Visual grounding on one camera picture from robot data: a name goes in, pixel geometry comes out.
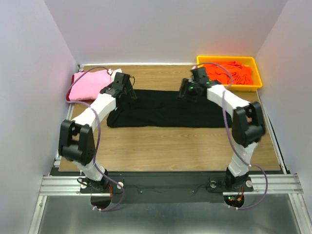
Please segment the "black t-shirt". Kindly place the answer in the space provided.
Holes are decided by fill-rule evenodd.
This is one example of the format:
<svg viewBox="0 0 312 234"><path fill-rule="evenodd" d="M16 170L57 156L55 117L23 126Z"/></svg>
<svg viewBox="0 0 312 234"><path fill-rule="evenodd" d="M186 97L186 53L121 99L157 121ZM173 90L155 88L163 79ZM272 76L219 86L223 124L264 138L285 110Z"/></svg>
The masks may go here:
<svg viewBox="0 0 312 234"><path fill-rule="evenodd" d="M222 108L197 96L178 98L177 91L135 90L137 99L117 107L107 117L107 126L224 128Z"/></svg>

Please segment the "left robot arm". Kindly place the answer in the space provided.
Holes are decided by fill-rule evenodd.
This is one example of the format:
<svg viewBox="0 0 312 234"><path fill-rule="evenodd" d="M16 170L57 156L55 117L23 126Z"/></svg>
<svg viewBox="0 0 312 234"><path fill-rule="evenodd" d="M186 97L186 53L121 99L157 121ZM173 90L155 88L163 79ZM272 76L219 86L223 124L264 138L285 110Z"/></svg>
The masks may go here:
<svg viewBox="0 0 312 234"><path fill-rule="evenodd" d="M86 109L72 120L64 120L60 125L58 154L75 164L86 176L79 181L85 187L92 187L97 192L104 192L112 182L108 172L99 166L96 155L99 141L95 142L94 131L98 129L100 139L101 121L123 102L135 100L131 79L133 76L119 71L112 74L113 82L100 90L97 98L91 103L72 101L86 105Z"/></svg>

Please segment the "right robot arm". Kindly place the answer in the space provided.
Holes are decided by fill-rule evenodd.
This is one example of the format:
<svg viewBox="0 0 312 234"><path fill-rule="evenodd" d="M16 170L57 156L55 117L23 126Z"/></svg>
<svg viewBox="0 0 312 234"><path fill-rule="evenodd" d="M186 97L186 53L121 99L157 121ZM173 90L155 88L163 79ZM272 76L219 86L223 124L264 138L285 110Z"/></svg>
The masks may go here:
<svg viewBox="0 0 312 234"><path fill-rule="evenodd" d="M234 152L226 169L224 184L227 189L236 190L248 180L254 150L266 133L261 105L244 100L219 81L211 80L203 66L194 66L191 73L191 78L182 80L178 96L206 97L222 108L226 132ZM231 125L227 124L227 117L231 118Z"/></svg>

